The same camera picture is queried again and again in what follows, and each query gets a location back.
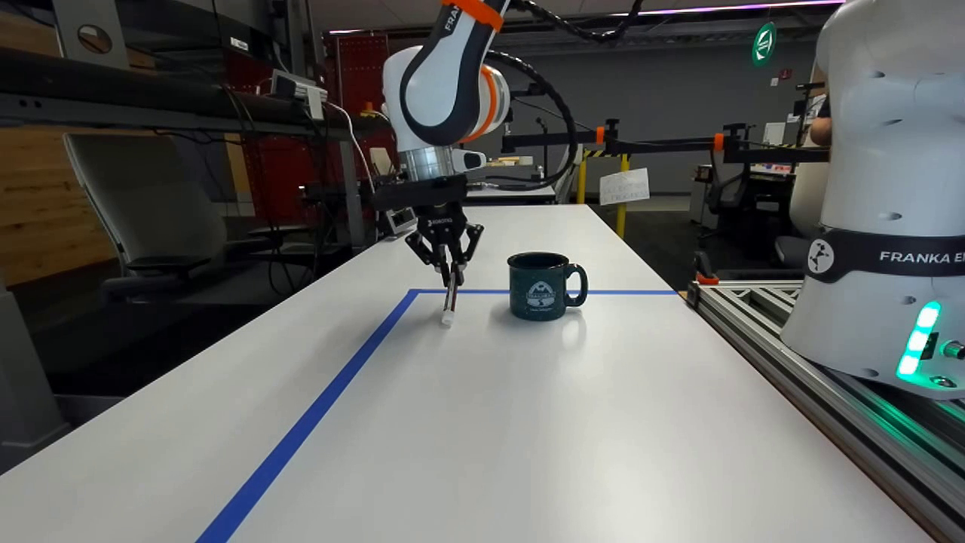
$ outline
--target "paper sign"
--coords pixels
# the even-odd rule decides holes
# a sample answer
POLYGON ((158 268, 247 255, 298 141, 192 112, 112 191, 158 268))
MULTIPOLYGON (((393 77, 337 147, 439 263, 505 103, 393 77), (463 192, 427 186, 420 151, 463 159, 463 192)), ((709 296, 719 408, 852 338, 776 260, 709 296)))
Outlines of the paper sign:
POLYGON ((600 205, 609 206, 650 198, 650 176, 646 168, 600 178, 600 205))

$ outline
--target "desk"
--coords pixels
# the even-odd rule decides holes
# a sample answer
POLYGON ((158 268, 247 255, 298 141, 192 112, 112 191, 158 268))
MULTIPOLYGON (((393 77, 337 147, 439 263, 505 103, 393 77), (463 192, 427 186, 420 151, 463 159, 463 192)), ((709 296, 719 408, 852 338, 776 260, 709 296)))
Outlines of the desk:
POLYGON ((589 208, 467 215, 452 329, 379 243, 0 476, 4 539, 930 541, 589 208), (581 310, 483 291, 532 249, 587 268, 581 310))
POLYGON ((544 186, 538 190, 500 190, 498 188, 484 188, 471 190, 466 196, 467 206, 520 206, 527 204, 552 204, 556 202, 556 190, 552 186, 544 186))

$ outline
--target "blue tape line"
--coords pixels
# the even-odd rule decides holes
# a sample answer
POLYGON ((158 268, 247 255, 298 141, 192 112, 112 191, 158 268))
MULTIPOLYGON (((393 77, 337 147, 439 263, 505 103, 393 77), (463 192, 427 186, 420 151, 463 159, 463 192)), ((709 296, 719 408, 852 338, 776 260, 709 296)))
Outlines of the blue tape line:
POLYGON ((362 347, 355 353, 355 356, 348 361, 342 371, 325 388, 322 394, 312 403, 312 406, 295 422, 289 432, 282 440, 275 445, 275 448, 268 454, 262 464, 258 466, 254 473, 248 477, 241 488, 234 494, 234 497, 225 505, 225 508, 218 513, 218 516, 211 521, 201 537, 199 543, 223 543, 228 541, 234 532, 244 521, 248 513, 251 512, 258 500, 262 498, 265 491, 278 474, 282 472, 285 465, 291 460, 298 448, 308 439, 309 435, 315 430, 321 419, 332 408, 332 405, 352 379, 358 375, 362 366, 369 360, 375 349, 385 339, 396 323, 401 319, 405 310, 412 305, 412 302, 419 296, 418 291, 409 291, 405 298, 396 305, 392 313, 382 321, 382 324, 369 336, 362 347))

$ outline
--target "purple light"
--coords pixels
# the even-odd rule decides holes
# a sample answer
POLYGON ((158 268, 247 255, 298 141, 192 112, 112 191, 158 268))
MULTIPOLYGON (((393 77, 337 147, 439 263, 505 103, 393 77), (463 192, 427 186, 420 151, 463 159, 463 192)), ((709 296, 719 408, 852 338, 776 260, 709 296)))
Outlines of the purple light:
MULTIPOLYGON (((677 10, 653 10, 640 12, 640 15, 673 15, 673 14, 708 14, 711 12, 739 12, 743 10, 764 10, 767 8, 795 8, 808 6, 834 6, 843 4, 844 0, 798 0, 796 2, 772 2, 770 4, 742 4, 740 6, 716 6, 709 8, 680 8, 677 10)), ((626 16, 627 14, 610 14, 612 16, 626 16)))

